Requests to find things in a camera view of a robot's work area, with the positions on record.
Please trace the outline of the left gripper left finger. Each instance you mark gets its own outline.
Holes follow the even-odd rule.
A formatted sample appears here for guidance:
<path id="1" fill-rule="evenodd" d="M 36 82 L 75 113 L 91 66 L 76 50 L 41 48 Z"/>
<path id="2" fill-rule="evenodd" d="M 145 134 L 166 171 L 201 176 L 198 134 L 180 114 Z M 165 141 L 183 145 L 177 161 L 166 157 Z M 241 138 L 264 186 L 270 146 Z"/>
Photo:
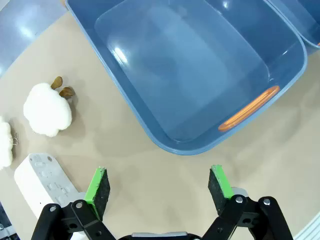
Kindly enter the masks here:
<path id="1" fill-rule="evenodd" d="M 97 168 L 84 199 L 77 199 L 65 207 L 57 203 L 43 207 L 31 238 L 70 240 L 74 233 L 84 232 L 90 240 L 114 240 L 102 222 L 110 190 L 107 169 Z"/>

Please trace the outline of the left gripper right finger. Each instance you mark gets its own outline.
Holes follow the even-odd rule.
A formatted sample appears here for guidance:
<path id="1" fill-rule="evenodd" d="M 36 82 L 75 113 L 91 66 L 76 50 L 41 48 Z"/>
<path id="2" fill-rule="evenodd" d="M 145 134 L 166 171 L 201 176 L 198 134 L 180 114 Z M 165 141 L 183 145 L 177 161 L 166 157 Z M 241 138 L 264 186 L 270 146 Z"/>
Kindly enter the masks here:
<path id="1" fill-rule="evenodd" d="M 218 217 L 202 236 L 203 240 L 229 240 L 238 227 L 248 229 L 254 240 L 293 238 L 277 200 L 263 196 L 254 201 L 236 194 L 221 165 L 211 166 L 208 189 Z"/>

